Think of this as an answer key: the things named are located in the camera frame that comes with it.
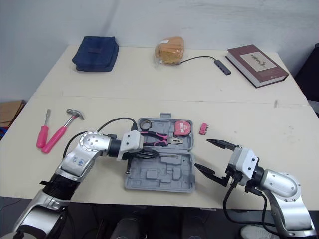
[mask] book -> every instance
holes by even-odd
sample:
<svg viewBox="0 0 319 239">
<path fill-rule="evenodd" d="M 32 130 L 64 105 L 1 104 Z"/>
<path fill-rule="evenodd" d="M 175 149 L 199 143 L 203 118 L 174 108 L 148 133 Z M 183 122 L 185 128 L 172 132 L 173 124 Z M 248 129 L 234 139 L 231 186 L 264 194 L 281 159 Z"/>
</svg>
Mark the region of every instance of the book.
<svg viewBox="0 0 319 239">
<path fill-rule="evenodd" d="M 226 58 L 256 88 L 283 81 L 289 75 L 255 45 L 228 49 Z"/>
</svg>

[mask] white table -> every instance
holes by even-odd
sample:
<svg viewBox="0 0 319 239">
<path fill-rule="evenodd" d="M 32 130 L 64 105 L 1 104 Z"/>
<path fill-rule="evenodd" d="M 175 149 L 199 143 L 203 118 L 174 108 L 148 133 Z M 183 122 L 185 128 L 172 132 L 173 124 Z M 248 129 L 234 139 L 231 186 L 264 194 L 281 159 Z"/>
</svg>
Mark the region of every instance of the white table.
<svg viewBox="0 0 319 239">
<path fill-rule="evenodd" d="M 33 198 L 49 180 L 62 159 L 68 140 L 84 130 L 95 130 L 117 117 L 159 117 L 171 112 L 175 119 L 194 125 L 196 162 L 223 176 L 231 151 L 222 150 L 206 139 L 223 139 L 250 147 L 260 157 L 259 165 L 287 171 L 302 185 L 303 200 L 309 210 L 318 210 L 319 120 L 295 81 L 285 81 L 255 89 L 225 58 L 225 51 L 186 50 L 184 58 L 211 55 L 232 72 L 225 76 L 209 59 L 196 59 L 180 66 L 157 66 L 153 49 L 121 47 L 115 67 L 109 73 L 77 72 L 71 62 L 77 46 L 69 46 L 31 97 L 0 143 L 0 195 Z M 277 53 L 268 54 L 284 67 Z M 146 100 L 152 107 L 145 105 Z M 67 108 L 81 110 L 79 119 L 48 154 L 36 147 L 46 109 L 49 137 L 69 116 Z M 201 123 L 210 125 L 206 136 L 197 131 Z M 104 133 L 119 137 L 131 123 L 120 121 Z M 226 188 L 195 171 L 196 190 L 191 194 L 126 190 L 126 162 L 98 158 L 86 180 L 79 186 L 74 202 L 166 205 L 221 208 Z M 252 194 L 234 190 L 228 207 L 261 209 L 263 201 Z"/>
</svg>

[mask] pink screwdriver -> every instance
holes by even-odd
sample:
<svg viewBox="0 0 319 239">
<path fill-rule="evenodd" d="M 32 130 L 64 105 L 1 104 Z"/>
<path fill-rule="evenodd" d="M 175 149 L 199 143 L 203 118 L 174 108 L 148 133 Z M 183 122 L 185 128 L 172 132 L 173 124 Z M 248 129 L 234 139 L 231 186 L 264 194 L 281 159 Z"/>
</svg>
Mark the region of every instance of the pink screwdriver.
<svg viewBox="0 0 319 239">
<path fill-rule="evenodd" d="M 47 125 L 48 125 L 48 120 L 49 120 L 50 115 L 51 115 L 51 110 L 48 109 L 46 111 L 44 126 L 41 127 L 40 133 L 38 135 L 38 140 L 36 141 L 37 148 L 43 148 L 46 144 L 46 140 L 48 138 L 48 131 L 49 131 L 49 128 Z"/>
</svg>

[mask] bread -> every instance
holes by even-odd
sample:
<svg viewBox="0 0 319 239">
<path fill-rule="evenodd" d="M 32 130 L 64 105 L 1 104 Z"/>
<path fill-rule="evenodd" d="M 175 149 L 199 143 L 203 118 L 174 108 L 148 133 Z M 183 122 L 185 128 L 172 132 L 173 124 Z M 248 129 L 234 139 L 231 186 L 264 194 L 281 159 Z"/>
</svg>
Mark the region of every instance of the bread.
<svg viewBox="0 0 319 239">
<path fill-rule="evenodd" d="M 178 64 L 183 54 L 184 40 L 180 36 L 165 38 L 155 48 L 155 57 L 165 64 Z"/>
</svg>

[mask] navy blue pouch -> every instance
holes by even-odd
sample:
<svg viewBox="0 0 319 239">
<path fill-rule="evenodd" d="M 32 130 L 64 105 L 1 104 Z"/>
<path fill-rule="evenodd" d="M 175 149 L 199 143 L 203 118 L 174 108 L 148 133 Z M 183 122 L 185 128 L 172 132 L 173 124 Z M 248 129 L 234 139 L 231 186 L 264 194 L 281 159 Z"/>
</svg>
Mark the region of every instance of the navy blue pouch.
<svg viewBox="0 0 319 239">
<path fill-rule="evenodd" d="M 72 62 L 78 71 L 112 71 L 118 52 L 115 37 L 85 36 Z"/>
</svg>

